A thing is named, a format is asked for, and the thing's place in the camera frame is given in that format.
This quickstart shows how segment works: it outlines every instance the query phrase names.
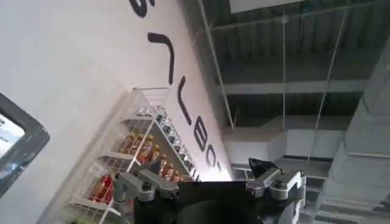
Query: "white wall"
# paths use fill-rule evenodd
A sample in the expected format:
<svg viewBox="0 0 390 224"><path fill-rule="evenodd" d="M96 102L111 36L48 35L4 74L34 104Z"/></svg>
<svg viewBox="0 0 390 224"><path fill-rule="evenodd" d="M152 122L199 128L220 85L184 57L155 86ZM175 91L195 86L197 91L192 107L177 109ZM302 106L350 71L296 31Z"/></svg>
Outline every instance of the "white wall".
<svg viewBox="0 0 390 224"><path fill-rule="evenodd" d="M314 140L316 116L287 116L285 132L280 116L261 127L226 128L223 140L231 163L247 164L248 158L275 161L283 155L333 158L348 120L345 116L321 117Z"/></svg>
<svg viewBox="0 0 390 224"><path fill-rule="evenodd" d="M127 89L168 85L169 54L148 32L175 47L175 76L166 108L204 180L230 180L230 165L200 75L193 33L177 1L149 5L141 19L128 1L2 1L0 91L48 129L51 140L0 199L0 223L35 223L97 127ZM205 165L177 103L193 122L202 116L223 173Z"/></svg>
<svg viewBox="0 0 390 224"><path fill-rule="evenodd" d="M340 144L329 171L325 196L372 204L383 200L390 189L390 160L347 155Z"/></svg>

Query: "wire shelf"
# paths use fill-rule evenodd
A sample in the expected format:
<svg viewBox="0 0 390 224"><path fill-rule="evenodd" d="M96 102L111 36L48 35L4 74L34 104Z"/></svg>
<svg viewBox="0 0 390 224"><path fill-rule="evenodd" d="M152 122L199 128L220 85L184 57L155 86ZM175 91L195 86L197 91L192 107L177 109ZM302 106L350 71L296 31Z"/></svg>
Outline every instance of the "wire shelf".
<svg viewBox="0 0 390 224"><path fill-rule="evenodd" d="M164 103L167 88L134 89L130 99L104 128L87 157L90 166L74 187L68 204L62 209L59 223L118 223L112 216L120 216L113 209L112 189L114 176L129 171L137 160L146 138L155 125L157 106Z"/></svg>
<svg viewBox="0 0 390 224"><path fill-rule="evenodd" d="M166 155L166 163L172 164L181 173L182 181L196 179L194 164L189 168L188 163L191 162L184 162L189 155L174 149L174 142L179 141L180 136L174 131L173 124L170 123L174 134L168 136L164 129L166 124L156 119L168 93L166 88L134 89L129 99L120 103L109 124L103 128L96 142L92 142L90 153L84 158L84 172L80 170L77 175L79 180L74 181L74 190L62 209L59 223L120 223L120 213L112 199L113 180L117 173L129 172L134 164L141 165L137 159L141 156L138 155L151 136L152 145L159 145L160 153ZM164 120L171 122L166 114ZM185 146L180 145L179 149L183 147L183 152L187 152Z"/></svg>

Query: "metal bracket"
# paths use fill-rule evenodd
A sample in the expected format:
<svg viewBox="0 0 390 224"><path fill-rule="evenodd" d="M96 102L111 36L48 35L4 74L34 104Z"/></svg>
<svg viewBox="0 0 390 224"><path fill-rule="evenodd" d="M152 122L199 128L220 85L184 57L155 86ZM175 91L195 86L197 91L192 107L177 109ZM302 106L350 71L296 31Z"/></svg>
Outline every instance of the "metal bracket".
<svg viewBox="0 0 390 224"><path fill-rule="evenodd" d="M256 178L253 181L248 181L245 184L245 188L247 191L255 197L262 197L264 195L264 191L267 187L269 187L272 182L282 174L281 170L278 168L270 168L265 173L263 173L260 177Z"/></svg>

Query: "ceiling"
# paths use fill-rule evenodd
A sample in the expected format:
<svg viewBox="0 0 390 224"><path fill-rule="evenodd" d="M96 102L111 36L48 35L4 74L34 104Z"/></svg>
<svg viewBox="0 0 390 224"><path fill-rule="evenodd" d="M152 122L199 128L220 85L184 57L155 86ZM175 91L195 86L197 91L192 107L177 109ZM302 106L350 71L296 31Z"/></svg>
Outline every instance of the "ceiling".
<svg viewBox="0 0 390 224"><path fill-rule="evenodd" d="M282 83L283 71L286 82L326 80L340 32L330 81L369 79L390 34L390 1L310 0L236 14L229 0L203 2L225 84ZM327 94L321 114L352 116L360 97ZM283 94L227 98L237 126L283 114ZM317 115L321 99L286 94L286 115Z"/></svg>

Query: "steel rod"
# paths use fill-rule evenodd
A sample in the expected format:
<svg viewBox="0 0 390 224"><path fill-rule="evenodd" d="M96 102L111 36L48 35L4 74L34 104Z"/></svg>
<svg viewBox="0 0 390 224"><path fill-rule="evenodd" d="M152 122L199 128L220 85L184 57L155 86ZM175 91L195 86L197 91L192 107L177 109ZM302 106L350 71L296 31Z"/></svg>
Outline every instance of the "steel rod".
<svg viewBox="0 0 390 224"><path fill-rule="evenodd" d="M286 130L286 23L287 17L282 19L283 24L283 131Z"/></svg>
<svg viewBox="0 0 390 224"><path fill-rule="evenodd" d="M220 84L220 86L221 86L222 95L224 96L224 103L225 103L225 106L226 106L227 115L228 115L228 117L229 117L229 122L230 122L230 125L231 125L231 127L232 127L232 130L234 131L234 123L233 123L233 119L232 119L232 113L230 112L229 103L228 103L227 98L226 98L225 86L224 86L224 83L223 83L223 81L222 81L221 70L220 70L220 68L219 68L217 55L216 55L216 53L215 53L215 47L214 47L213 39L212 39L212 37L211 37L210 26L209 26L208 23L207 23L207 17L206 17L206 13L205 13L205 7L204 7L204 5L203 5L202 0L198 0L198 3L199 3L199 6L200 6L200 8L201 8L200 12L201 12L201 14L202 14L202 19L203 19L204 26L205 26L205 28L206 28L206 34L207 34L208 44L210 45L211 54L213 55L214 64L215 64L215 66L216 66L217 75L218 75L218 81L219 81L219 84Z"/></svg>
<svg viewBox="0 0 390 224"><path fill-rule="evenodd" d="M331 60L330 60L330 65L329 65L328 74L327 74L327 82L325 84L324 92L322 93L321 104L319 106L317 121L316 121L316 125L314 127L313 146L312 146L312 148L310 150L310 153L309 153L307 161L310 160L311 154L313 153L313 149L316 146L317 130L318 130L318 126L319 126L319 119L321 118L322 108L324 107L325 98L326 98L326 95L327 95L327 91L329 89L330 74L332 73L332 69L333 69L333 66L334 66L334 63L335 63L337 50L338 50L339 45L340 45L341 35L342 35L342 31L344 30L344 24L345 24L348 12L349 12L349 8L345 9L344 14L342 15L341 25L340 25L339 33L338 33L338 36L337 36L337 39L336 39L335 49L333 50L333 55L331 56Z"/></svg>

